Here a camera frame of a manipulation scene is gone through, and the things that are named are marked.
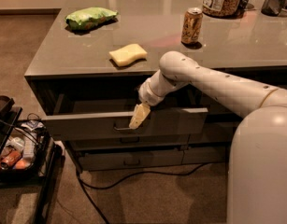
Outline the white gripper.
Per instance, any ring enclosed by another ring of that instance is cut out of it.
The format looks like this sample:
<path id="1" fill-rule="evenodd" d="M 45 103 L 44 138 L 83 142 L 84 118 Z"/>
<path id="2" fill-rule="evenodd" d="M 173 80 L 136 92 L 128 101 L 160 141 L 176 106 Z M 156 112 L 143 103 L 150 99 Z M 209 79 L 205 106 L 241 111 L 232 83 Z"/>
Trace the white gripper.
<path id="1" fill-rule="evenodd" d="M 151 90 L 150 84 L 151 80 L 148 78 L 138 90 L 138 98 L 142 103 L 135 106 L 134 115 L 129 123 L 130 129 L 137 129 L 151 112 L 150 106 L 156 106 L 164 100 Z"/>

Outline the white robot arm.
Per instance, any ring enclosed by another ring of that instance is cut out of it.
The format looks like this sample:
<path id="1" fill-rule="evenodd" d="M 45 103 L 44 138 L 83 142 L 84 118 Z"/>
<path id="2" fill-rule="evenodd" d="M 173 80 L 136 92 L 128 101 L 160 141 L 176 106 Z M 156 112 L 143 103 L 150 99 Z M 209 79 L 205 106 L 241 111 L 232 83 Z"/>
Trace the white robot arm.
<path id="1" fill-rule="evenodd" d="M 187 84 L 242 118 L 230 150 L 227 224 L 287 224 L 287 90 L 169 51 L 140 86 L 129 127 L 137 128 L 152 106 Z"/>

